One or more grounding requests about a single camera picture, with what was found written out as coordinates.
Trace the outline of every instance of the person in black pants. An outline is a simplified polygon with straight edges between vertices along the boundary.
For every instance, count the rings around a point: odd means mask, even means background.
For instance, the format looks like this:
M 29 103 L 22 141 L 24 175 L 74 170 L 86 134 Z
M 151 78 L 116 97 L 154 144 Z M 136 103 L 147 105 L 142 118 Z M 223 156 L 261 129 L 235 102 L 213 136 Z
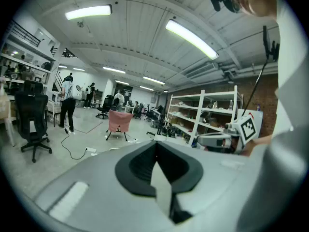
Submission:
M 64 128 L 64 119 L 66 113 L 68 112 L 69 126 L 70 126 L 69 129 L 70 131 L 74 132 L 73 113 L 75 110 L 76 100 L 68 97 L 70 87 L 72 87 L 72 77 L 67 76 L 65 78 L 65 81 L 62 83 L 61 97 L 64 97 L 64 101 L 62 102 L 61 106 L 59 126 L 61 128 Z
M 95 83 L 92 83 L 91 85 L 89 85 L 88 88 L 90 89 L 90 94 L 87 94 L 84 108 L 90 108 L 91 100 L 93 96 L 95 95 Z

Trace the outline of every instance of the black pants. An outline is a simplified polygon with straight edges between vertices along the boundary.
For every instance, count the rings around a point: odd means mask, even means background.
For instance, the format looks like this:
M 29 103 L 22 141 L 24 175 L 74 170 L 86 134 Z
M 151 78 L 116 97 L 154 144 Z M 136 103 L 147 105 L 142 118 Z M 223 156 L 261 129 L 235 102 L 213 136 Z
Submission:
M 90 107 L 92 97 L 93 97 L 93 93 L 87 94 L 86 101 L 85 101 L 85 104 L 84 104 L 85 107 Z
M 61 106 L 61 113 L 60 113 L 60 125 L 64 126 L 64 118 L 66 116 L 66 113 L 68 112 L 68 118 L 69 118 L 69 125 L 70 128 L 74 128 L 73 126 L 73 113 L 75 110 L 75 103 L 76 100 L 74 99 L 66 99 L 63 101 Z

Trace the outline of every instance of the tripod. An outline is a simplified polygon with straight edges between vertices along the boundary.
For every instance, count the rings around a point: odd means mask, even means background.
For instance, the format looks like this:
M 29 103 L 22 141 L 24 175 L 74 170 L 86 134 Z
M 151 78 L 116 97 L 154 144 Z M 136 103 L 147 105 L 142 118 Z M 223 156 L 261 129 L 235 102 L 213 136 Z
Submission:
M 162 111 L 162 113 L 161 113 L 161 118 L 160 118 L 160 122 L 159 122 L 158 131 L 156 132 L 156 134 L 158 134 L 158 135 L 160 135 L 160 133 L 161 133 L 162 125 L 163 125 L 163 122 L 164 122 L 164 119 L 165 119 L 165 112 L 166 112 L 166 106 L 167 106 L 167 104 L 168 104 L 168 96 L 166 95 L 165 106 L 164 106 L 164 109 L 163 109 L 163 111 Z M 153 136 L 156 135 L 156 134 L 152 133 L 151 131 L 148 131 L 148 132 L 146 133 L 146 135 L 148 135 L 148 134 L 151 134 L 151 135 L 153 135 Z

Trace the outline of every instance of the fluorescent ceiling light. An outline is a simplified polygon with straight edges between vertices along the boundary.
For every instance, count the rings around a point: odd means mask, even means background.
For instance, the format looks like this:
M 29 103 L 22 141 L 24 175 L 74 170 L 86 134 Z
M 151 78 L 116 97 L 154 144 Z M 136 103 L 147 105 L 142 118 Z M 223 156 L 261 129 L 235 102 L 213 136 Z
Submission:
M 73 68 L 73 69 L 75 69 L 75 70 L 77 70 L 77 71 L 85 71 L 85 70 L 83 70 L 83 69 L 77 69 L 77 68 Z
M 107 71 L 120 72 L 120 73 L 126 74 L 126 72 L 124 72 L 124 71 L 116 70 L 116 69 L 112 69 L 112 68 L 108 68 L 108 67 L 103 67 L 103 69 L 105 69 Z
M 141 88 L 144 88 L 144 89 L 147 89 L 147 90 L 151 90 L 151 91 L 153 91 L 153 89 L 151 89 L 151 88 L 148 88 L 148 87 L 143 87 L 143 86 L 140 86 Z
M 218 58 L 218 54 L 209 45 L 207 45 L 201 38 L 197 37 L 193 32 L 179 25 L 173 20 L 169 20 L 165 28 L 173 33 L 178 34 L 191 44 L 195 45 L 203 53 L 205 53 L 210 59 L 214 60 Z
M 149 81 L 153 81 L 153 82 L 156 82 L 156 83 L 159 83 L 159 84 L 165 84 L 165 83 L 163 83 L 163 82 L 160 82 L 160 81 L 157 81 L 157 80 L 154 80 L 154 79 L 151 79 L 151 78 L 149 78 L 149 77 L 146 77 L 146 76 L 144 76 L 144 79 L 147 79 L 147 80 L 149 80 Z
M 110 15 L 111 13 L 112 13 L 111 7 L 109 5 L 103 5 L 103 6 L 89 7 L 67 12 L 65 13 L 65 16 L 68 20 L 72 20 L 75 18 L 91 16 L 91 15 Z
M 124 83 L 124 82 L 120 82 L 120 81 L 117 81 L 117 80 L 116 80 L 116 82 L 117 83 L 122 83 L 122 84 L 125 84 L 125 85 L 129 85 L 129 83 Z

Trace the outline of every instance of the metal shelving unit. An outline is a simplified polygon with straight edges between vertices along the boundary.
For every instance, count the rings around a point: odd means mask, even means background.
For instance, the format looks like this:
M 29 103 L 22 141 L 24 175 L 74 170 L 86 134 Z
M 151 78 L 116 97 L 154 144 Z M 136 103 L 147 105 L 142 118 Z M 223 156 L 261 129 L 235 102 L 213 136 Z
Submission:
M 171 104 L 173 100 L 179 100 L 179 101 L 185 101 L 185 102 L 196 102 L 199 101 L 199 104 L 197 107 L 195 106 L 188 106 L 188 105 L 175 105 L 175 104 Z M 206 108 L 203 107 L 203 102 L 204 101 L 233 101 L 233 109 L 232 110 L 228 110 L 228 109 L 219 109 L 219 108 Z M 214 127 L 211 126 L 208 123 L 202 123 L 200 122 L 200 116 L 201 113 L 204 111 L 208 111 L 211 113 L 215 113 L 215 114 L 222 114 L 222 115 L 226 115 L 226 116 L 231 116 L 231 122 L 235 120 L 235 116 L 236 116 L 236 111 L 237 111 L 237 107 L 238 104 L 237 102 L 240 102 L 240 107 L 242 108 L 243 106 L 243 95 L 238 93 L 237 90 L 237 85 L 234 86 L 234 91 L 227 91 L 227 92 L 217 92 L 217 93 L 205 93 L 205 90 L 201 90 L 200 94 L 195 94 L 195 95 L 183 95 L 183 96 L 171 96 L 170 102 L 169 102 L 169 110 L 168 110 L 168 116 L 167 116 L 167 120 L 169 120 L 169 116 L 175 116 L 187 121 L 190 121 L 193 123 L 193 128 L 189 129 L 189 128 L 185 128 L 183 126 L 180 126 L 178 124 L 172 124 L 173 126 L 177 127 L 178 129 L 180 129 L 181 131 L 183 131 L 184 133 L 188 134 L 190 136 L 190 140 L 189 140 L 189 145 L 192 144 L 193 140 L 197 137 L 196 133 L 197 133 L 197 127 L 199 125 L 204 126 L 206 128 L 209 129 L 213 129 L 216 131 L 223 131 L 222 128 L 218 128 L 218 127 Z M 179 113 L 176 112 L 172 112 L 170 111 L 171 108 L 176 107 L 176 108 L 181 108 L 181 109 L 188 109 L 188 110 L 195 110 L 197 111 L 197 116 L 195 119 L 192 118 L 187 118 L 183 115 L 180 115 Z

